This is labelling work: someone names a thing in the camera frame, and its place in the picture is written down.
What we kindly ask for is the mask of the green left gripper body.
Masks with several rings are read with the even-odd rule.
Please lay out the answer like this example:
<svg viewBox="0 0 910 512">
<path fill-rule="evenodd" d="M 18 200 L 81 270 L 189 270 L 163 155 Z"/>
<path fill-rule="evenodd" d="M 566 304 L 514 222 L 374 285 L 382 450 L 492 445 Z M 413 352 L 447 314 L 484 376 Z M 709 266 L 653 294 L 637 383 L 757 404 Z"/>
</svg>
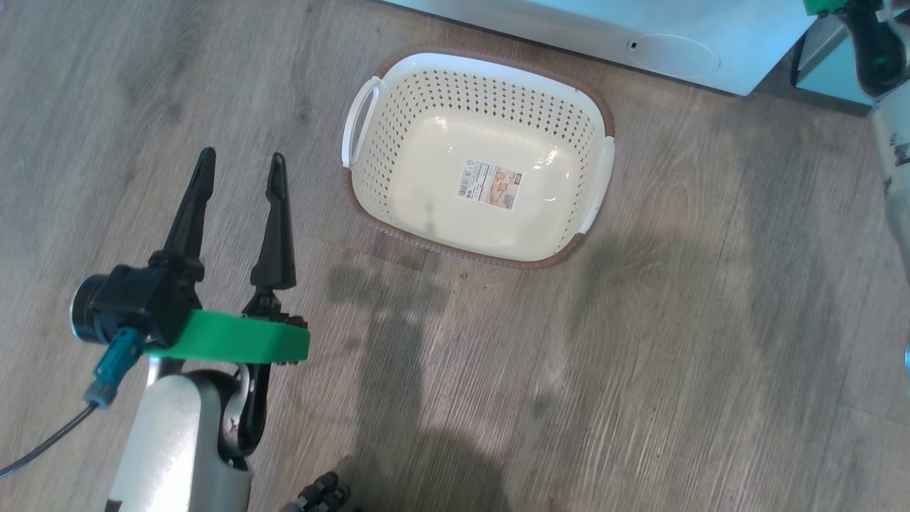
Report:
<svg viewBox="0 0 910 512">
<path fill-rule="evenodd" d="M 308 359 L 309 344 L 304 327 L 195 310 L 172 346 L 146 348 L 145 354 L 198 362 L 296 363 Z"/>
</svg>

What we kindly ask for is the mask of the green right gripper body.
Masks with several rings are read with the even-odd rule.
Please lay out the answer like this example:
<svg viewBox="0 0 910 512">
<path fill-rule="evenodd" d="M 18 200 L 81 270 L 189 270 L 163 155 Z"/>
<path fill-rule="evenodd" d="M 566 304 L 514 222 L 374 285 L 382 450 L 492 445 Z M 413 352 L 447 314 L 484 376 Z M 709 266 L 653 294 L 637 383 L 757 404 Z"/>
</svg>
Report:
<svg viewBox="0 0 910 512">
<path fill-rule="evenodd" d="M 873 16 L 884 9 L 884 1 L 805 0 L 803 6 L 809 16 L 841 16 L 848 13 L 871 12 Z"/>
</svg>

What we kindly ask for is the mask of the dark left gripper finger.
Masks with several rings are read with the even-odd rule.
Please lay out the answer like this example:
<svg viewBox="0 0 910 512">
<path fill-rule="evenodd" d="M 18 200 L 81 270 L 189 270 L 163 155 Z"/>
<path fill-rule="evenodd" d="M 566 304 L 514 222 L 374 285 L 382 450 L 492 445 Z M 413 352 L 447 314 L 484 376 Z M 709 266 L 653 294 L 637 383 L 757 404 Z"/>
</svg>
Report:
<svg viewBox="0 0 910 512">
<path fill-rule="evenodd" d="M 271 158 L 264 189 L 269 201 L 269 216 L 264 227 L 259 259 L 254 264 L 250 284 L 255 292 L 244 307 L 248 318 L 308 327 L 301 316 L 286 314 L 276 291 L 296 287 L 296 260 L 285 156 L 276 152 Z"/>
<path fill-rule="evenodd" d="M 200 252 L 205 226 L 205 211 L 213 194 L 217 153 L 201 150 L 198 161 L 180 202 L 162 249 L 149 258 L 151 267 L 163 267 L 183 282 L 194 285 L 205 276 Z"/>
</svg>

